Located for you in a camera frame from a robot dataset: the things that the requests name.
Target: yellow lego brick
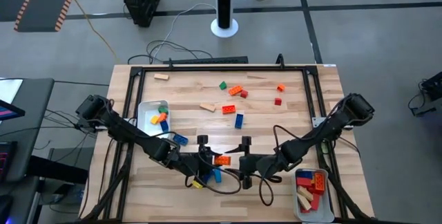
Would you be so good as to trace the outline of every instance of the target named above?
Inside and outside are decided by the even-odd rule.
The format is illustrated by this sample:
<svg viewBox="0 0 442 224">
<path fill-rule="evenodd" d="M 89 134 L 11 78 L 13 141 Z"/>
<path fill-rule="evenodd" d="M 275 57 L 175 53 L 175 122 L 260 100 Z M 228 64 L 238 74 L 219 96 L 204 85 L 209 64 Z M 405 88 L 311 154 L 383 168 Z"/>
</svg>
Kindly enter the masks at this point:
<svg viewBox="0 0 442 224">
<path fill-rule="evenodd" d="M 195 180 L 192 182 L 192 185 L 197 189 L 202 189 L 202 185 Z"/>
<path fill-rule="evenodd" d="M 153 116 L 153 117 L 151 118 L 151 123 L 152 123 L 152 124 L 158 124 L 158 119 L 159 119 L 158 116 L 156 116 L 156 115 Z"/>
</svg>

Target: orange striped tape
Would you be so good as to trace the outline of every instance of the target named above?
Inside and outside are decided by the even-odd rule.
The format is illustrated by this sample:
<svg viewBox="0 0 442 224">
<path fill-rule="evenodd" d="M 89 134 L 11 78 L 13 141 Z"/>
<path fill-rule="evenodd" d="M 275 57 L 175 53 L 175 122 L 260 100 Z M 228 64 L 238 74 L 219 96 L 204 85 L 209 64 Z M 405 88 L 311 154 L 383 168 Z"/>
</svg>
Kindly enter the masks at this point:
<svg viewBox="0 0 442 224">
<path fill-rule="evenodd" d="M 65 0 L 63 7 L 61 8 L 61 12 L 58 16 L 57 23 L 55 23 L 55 30 L 60 31 L 61 25 L 63 25 L 64 19 L 66 18 L 66 15 L 68 14 L 69 5 L 72 0 Z"/>
<path fill-rule="evenodd" d="M 14 30 L 15 30 L 15 31 L 18 31 L 18 30 L 19 30 L 20 20 L 21 20 L 21 18 L 23 17 L 23 13 L 25 12 L 26 7 L 28 7 L 29 1 L 30 1 L 30 0 L 25 0 L 25 1 L 23 2 L 23 4 L 21 5 L 21 8 L 20 8 L 19 14 L 17 15 L 17 20 L 15 21 L 15 25 L 14 25 Z"/>
</svg>

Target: white stand base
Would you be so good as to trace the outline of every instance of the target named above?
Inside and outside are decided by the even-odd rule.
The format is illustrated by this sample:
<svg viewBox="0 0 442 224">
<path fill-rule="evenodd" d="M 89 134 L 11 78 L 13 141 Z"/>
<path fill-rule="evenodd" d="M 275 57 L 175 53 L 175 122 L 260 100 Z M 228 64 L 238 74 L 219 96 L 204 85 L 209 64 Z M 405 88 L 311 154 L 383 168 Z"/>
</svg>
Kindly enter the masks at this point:
<svg viewBox="0 0 442 224">
<path fill-rule="evenodd" d="M 234 36 L 237 33 L 237 31 L 239 29 L 239 25 L 235 19 L 232 19 L 232 26 L 230 26 L 230 28 L 223 29 L 223 28 L 218 27 L 218 21 L 217 21 L 217 19 L 215 19 L 212 21 L 212 24 L 210 25 L 210 29 L 212 29 L 212 33 L 215 36 L 221 37 L 221 38 L 228 38 L 228 37 Z"/>
</svg>

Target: small container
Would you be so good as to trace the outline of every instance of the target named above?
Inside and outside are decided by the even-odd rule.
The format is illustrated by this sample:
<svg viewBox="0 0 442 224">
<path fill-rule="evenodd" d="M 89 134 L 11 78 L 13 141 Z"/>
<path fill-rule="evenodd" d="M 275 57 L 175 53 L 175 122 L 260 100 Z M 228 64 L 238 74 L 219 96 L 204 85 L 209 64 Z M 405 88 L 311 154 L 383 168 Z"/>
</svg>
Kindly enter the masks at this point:
<svg viewBox="0 0 442 224">
<path fill-rule="evenodd" d="M 156 115 L 160 116 L 160 112 L 158 112 L 158 108 L 160 106 L 165 106 L 169 110 L 169 114 L 167 115 L 167 124 L 169 126 L 169 131 L 171 131 L 171 110 L 169 109 L 169 103 L 166 100 L 156 100 L 150 102 L 141 102 L 138 105 L 138 121 L 137 127 L 142 130 L 149 136 L 154 136 L 160 133 L 163 133 L 161 129 L 161 124 L 152 124 L 151 118 Z M 164 134 L 159 136 L 159 138 L 169 138 L 171 133 Z"/>
<path fill-rule="evenodd" d="M 300 210 L 300 204 L 298 202 L 298 197 L 296 195 L 297 192 L 297 184 L 296 184 L 296 172 L 298 171 L 312 171 L 312 172 L 319 172 L 324 174 L 324 177 L 326 178 L 325 182 L 325 191 L 322 196 L 320 196 L 319 199 L 319 206 L 318 210 L 311 210 L 309 213 L 301 213 Z M 328 184 L 327 184 L 327 178 L 328 173 L 324 169 L 297 169 L 295 171 L 295 174 L 292 178 L 293 180 L 293 195 L 294 195 L 294 214 L 304 222 L 311 222 L 311 223 L 331 223 L 334 220 L 334 215 L 332 210 L 330 209 L 330 201 L 329 201 L 329 194 L 328 194 Z"/>
</svg>

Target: green lego brick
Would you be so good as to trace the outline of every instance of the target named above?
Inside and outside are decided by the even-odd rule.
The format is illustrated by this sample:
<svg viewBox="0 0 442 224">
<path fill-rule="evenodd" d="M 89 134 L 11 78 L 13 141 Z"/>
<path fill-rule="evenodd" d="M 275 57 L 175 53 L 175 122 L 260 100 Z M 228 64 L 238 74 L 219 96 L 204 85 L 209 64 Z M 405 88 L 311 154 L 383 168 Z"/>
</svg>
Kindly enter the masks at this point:
<svg viewBox="0 0 442 224">
<path fill-rule="evenodd" d="M 165 107 L 165 106 L 160 106 L 160 107 L 158 108 L 158 112 L 160 112 L 160 113 L 165 113 L 165 114 L 169 114 L 169 110 L 168 110 L 167 107 Z"/>
<path fill-rule="evenodd" d="M 226 89 L 226 88 L 227 88 L 227 84 L 226 84 L 226 82 L 221 82 L 221 84 L 220 84 L 220 88 L 221 88 L 221 90 Z"/>
</svg>

